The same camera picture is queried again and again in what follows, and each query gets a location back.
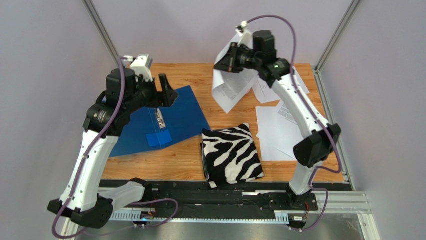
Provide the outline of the blue file folder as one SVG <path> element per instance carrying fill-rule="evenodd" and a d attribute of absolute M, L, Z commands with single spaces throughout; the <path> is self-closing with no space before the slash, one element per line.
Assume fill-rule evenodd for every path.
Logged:
<path fill-rule="evenodd" d="M 172 107 L 160 107 L 165 128 L 160 128 L 153 108 L 142 108 L 133 113 L 123 129 L 111 158 L 162 150 L 196 137 L 210 125 L 191 86 L 176 90 L 178 98 Z"/>

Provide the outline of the printed paper sheet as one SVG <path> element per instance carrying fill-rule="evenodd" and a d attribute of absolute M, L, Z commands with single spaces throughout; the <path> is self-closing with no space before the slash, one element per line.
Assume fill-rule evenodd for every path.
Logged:
<path fill-rule="evenodd" d="M 258 79 L 258 72 L 244 69 L 240 73 L 213 70 L 212 97 L 228 114 L 252 89 Z"/>
<path fill-rule="evenodd" d="M 300 76 L 299 72 L 297 71 L 296 67 L 294 67 L 294 73 L 295 77 L 298 80 L 300 84 L 300 88 L 304 91 L 305 94 L 309 94 L 310 91 L 308 90 L 307 86 L 305 85 L 302 77 Z M 252 87 L 253 92 L 255 94 L 256 99 L 261 104 L 266 104 L 270 102 L 280 101 L 281 98 L 271 89 L 269 88 L 268 84 L 262 80 L 259 76 L 257 76 L 256 81 L 254 82 L 254 85 Z"/>

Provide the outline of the white paper sheet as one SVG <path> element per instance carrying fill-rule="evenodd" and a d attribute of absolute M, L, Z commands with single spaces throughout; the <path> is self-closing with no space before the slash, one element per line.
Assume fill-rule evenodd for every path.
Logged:
<path fill-rule="evenodd" d="M 256 109 L 260 151 L 263 161 L 295 161 L 294 146 L 303 140 L 297 124 L 279 114 L 275 107 Z"/>
<path fill-rule="evenodd" d="M 293 123 L 296 126 L 298 125 L 290 110 L 287 108 L 287 106 L 282 100 L 280 100 L 277 106 L 275 107 L 275 111 L 285 120 L 289 121 L 290 123 Z"/>

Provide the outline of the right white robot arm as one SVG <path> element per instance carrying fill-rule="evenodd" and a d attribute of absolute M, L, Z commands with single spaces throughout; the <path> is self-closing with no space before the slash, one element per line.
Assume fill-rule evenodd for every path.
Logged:
<path fill-rule="evenodd" d="M 342 130 L 337 123 L 330 124 L 302 91 L 293 65 L 277 56 L 271 31 L 237 30 L 234 39 L 216 57 L 214 87 L 223 86 L 225 79 L 236 79 L 244 70 L 257 72 L 289 109 L 300 130 L 303 139 L 293 147 L 297 166 L 286 188 L 287 204 L 299 207 L 312 192 L 316 171 L 334 152 Z"/>

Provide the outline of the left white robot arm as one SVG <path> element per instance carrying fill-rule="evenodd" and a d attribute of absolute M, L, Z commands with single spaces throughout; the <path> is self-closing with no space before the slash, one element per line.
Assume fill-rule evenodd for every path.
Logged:
<path fill-rule="evenodd" d="M 86 113 L 80 156 L 68 187 L 60 198 L 49 202 L 49 212 L 81 227 L 101 229 L 113 213 L 124 207 L 152 204 L 153 186 L 145 180 L 133 178 L 103 193 L 99 193 L 99 186 L 110 154 L 131 115 L 142 108 L 169 108 L 178 98 L 165 74 L 159 75 L 159 81 L 161 91 L 154 81 L 144 81 L 132 69 L 111 71 L 106 90 Z"/>

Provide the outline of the metal folder clip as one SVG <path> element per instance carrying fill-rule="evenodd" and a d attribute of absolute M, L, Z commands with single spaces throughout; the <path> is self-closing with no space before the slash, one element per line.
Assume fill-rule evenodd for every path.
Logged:
<path fill-rule="evenodd" d="M 162 114 L 162 112 L 159 108 L 156 109 L 155 115 L 156 115 L 156 119 L 157 119 L 157 123 L 159 125 L 159 128 L 160 129 L 166 128 L 165 119 L 164 119 L 163 114 Z"/>

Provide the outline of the zebra print cushion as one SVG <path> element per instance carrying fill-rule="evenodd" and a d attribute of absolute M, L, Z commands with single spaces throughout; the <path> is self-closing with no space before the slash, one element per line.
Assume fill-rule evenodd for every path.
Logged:
<path fill-rule="evenodd" d="M 210 188 L 251 182 L 265 176 L 248 123 L 203 129 L 200 143 L 204 177 Z"/>

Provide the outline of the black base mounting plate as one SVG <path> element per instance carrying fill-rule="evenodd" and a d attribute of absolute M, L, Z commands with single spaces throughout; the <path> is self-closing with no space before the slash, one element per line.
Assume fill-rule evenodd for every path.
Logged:
<path fill-rule="evenodd" d="M 171 217 L 181 223 L 287 224 L 320 214 L 324 191 L 313 191 L 297 206 L 290 206 L 285 182 L 249 182 L 212 189 L 204 181 L 152 181 L 144 206 L 126 206 L 113 221 L 161 222 Z"/>

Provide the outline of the right corner aluminium post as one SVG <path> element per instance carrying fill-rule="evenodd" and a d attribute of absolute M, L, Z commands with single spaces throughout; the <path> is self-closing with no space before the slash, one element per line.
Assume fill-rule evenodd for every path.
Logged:
<path fill-rule="evenodd" d="M 331 57 L 334 49 L 337 47 L 341 37 L 345 33 L 347 27 L 350 25 L 350 22 L 352 21 L 362 2 L 362 0 L 352 0 L 350 2 L 349 7 L 347 8 L 345 14 L 343 15 L 323 54 L 321 55 L 318 63 L 314 68 L 316 73 L 320 73 L 327 64 L 327 61 Z"/>

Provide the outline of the corner aluminium post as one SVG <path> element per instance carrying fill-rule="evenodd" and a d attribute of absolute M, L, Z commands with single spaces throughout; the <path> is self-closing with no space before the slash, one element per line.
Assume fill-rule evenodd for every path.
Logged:
<path fill-rule="evenodd" d="M 120 65 L 118 57 L 120 56 L 115 44 L 113 43 L 113 40 L 111 36 L 109 35 L 107 28 L 105 27 L 103 20 L 92 0 L 82 0 L 81 1 L 88 12 L 92 22 L 94 23 L 98 33 L 100 34 L 100 37 L 102 38 L 108 52 L 110 53 L 111 57 L 113 58 L 114 62 L 117 66 Z"/>
<path fill-rule="evenodd" d="M 320 73 L 327 64 L 327 61 L 331 57 L 334 49 L 337 47 L 341 37 L 345 33 L 347 27 L 350 25 L 350 22 L 352 21 L 362 2 L 362 0 L 352 0 L 350 2 L 349 7 L 347 8 L 345 14 L 343 15 L 323 54 L 321 55 L 318 63 L 314 68 L 316 73 Z"/>

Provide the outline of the left corner aluminium post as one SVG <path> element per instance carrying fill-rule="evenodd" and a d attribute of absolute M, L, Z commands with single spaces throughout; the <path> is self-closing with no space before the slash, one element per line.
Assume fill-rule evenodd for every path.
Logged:
<path fill-rule="evenodd" d="M 120 65 L 118 57 L 120 56 L 115 44 L 113 43 L 113 40 L 111 36 L 109 35 L 107 28 L 105 27 L 103 20 L 92 0 L 82 0 L 81 1 L 88 12 L 92 22 L 94 23 L 98 33 L 100 34 L 100 37 L 102 38 L 108 52 L 110 53 L 111 57 L 113 58 L 114 62 L 117 66 Z"/>

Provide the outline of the aluminium frame rail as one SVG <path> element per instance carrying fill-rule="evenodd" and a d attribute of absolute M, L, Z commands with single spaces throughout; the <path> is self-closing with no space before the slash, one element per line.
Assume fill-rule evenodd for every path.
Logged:
<path fill-rule="evenodd" d="M 275 224 L 291 231 L 302 233 L 313 229 L 325 220 L 326 215 L 356 215 L 361 233 L 369 238 L 374 235 L 376 225 L 372 211 L 363 192 L 355 191 L 313 191 L 307 204 L 299 210 L 284 206 L 283 190 L 258 190 L 242 192 L 242 196 L 266 203 L 249 204 L 184 204 L 178 209 L 153 208 L 155 216 L 149 215 L 149 208 L 141 206 L 124 207 L 112 214 L 111 221 L 131 222 L 133 227 L 151 223 L 195 223 L 195 224 Z"/>

